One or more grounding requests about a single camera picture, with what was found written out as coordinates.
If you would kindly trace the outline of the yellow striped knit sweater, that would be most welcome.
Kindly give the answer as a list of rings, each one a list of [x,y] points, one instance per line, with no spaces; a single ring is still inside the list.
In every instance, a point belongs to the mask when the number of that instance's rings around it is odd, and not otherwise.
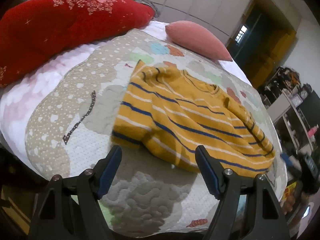
[[[191,172],[199,169],[197,146],[237,174],[267,172],[276,156],[272,142],[244,106],[219,86],[175,66],[139,61],[112,128],[112,141],[145,147],[153,156]]]

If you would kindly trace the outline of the white shelf unit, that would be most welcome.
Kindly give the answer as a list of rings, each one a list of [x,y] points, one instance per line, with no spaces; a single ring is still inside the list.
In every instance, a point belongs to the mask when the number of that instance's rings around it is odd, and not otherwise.
[[[284,92],[272,103],[267,112],[283,146],[294,152],[311,154],[317,147],[308,135],[308,123],[294,102]]]

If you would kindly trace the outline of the patterned patchwork bed cover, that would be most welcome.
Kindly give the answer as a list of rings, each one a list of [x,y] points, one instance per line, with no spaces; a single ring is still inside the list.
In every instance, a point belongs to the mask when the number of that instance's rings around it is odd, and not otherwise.
[[[217,63],[138,29],[98,44],[36,107],[27,125],[25,147],[44,178],[76,176],[108,154],[112,127],[138,61],[152,72],[174,66],[218,85],[240,102],[274,145],[276,157],[266,176],[276,196],[283,195],[287,175],[279,156],[281,146],[257,91]],[[146,237],[208,228],[218,202],[200,174],[175,167],[142,148],[122,152],[111,189],[100,201],[113,231]]]

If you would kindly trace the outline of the white pink fleece blanket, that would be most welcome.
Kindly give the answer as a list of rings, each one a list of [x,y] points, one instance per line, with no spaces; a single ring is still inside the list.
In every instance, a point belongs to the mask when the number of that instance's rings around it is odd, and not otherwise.
[[[107,38],[65,50],[24,78],[1,89],[1,144],[36,174],[40,172],[31,164],[25,149],[25,130],[31,114],[70,69],[108,41]]]

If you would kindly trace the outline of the pink pillow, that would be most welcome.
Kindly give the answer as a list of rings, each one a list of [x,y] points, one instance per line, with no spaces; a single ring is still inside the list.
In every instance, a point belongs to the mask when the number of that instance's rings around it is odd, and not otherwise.
[[[165,26],[172,42],[213,61],[232,61],[225,45],[208,29],[190,21],[172,22]]]

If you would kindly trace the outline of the red floral quilt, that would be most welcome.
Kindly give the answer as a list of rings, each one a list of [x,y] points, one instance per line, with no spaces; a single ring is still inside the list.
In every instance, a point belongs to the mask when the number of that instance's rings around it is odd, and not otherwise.
[[[28,0],[1,18],[1,87],[54,55],[146,26],[152,7],[134,0]]]

